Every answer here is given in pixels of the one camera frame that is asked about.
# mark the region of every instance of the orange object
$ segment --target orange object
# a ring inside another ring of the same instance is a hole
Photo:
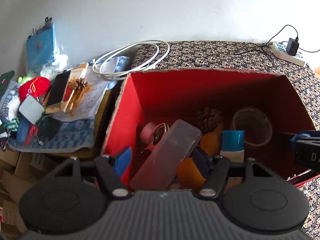
[[[320,80],[320,66],[316,67],[313,72],[316,74],[316,77]]]
[[[202,177],[192,158],[188,158],[179,164],[177,177],[180,185],[193,190],[199,190],[205,182],[205,178]]]
[[[206,133],[200,140],[200,148],[209,156],[220,153],[222,129],[223,123],[219,123],[213,132]]]

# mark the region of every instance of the green toy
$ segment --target green toy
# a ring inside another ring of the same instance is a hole
[[[26,83],[26,82],[28,82],[29,80],[31,80],[31,79],[33,79],[33,77],[31,77],[31,76],[24,76],[24,77],[19,77],[18,78],[18,83],[19,84],[24,84],[24,83]]]

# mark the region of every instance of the smartphone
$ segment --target smartphone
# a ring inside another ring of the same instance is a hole
[[[51,86],[46,106],[61,104],[66,93],[70,73],[71,71],[66,71],[56,76]]]
[[[31,124],[36,124],[44,113],[44,107],[32,95],[27,96],[19,106],[19,112]]]

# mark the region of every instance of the power strip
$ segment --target power strip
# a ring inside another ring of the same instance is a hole
[[[301,53],[297,52],[297,54],[295,56],[290,56],[290,55],[288,55],[286,49],[287,49],[287,45],[274,42],[272,44],[271,51],[277,58],[280,58],[285,61],[289,61],[291,63],[297,64],[301,67],[304,67],[306,65],[307,62],[303,58]]]

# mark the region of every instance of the blue bag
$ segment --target blue bag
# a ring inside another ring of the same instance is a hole
[[[49,28],[42,28],[42,31],[38,34],[34,33],[27,40],[27,73],[29,73],[30,70],[37,69],[55,61],[54,50],[56,37],[54,23],[49,24]]]

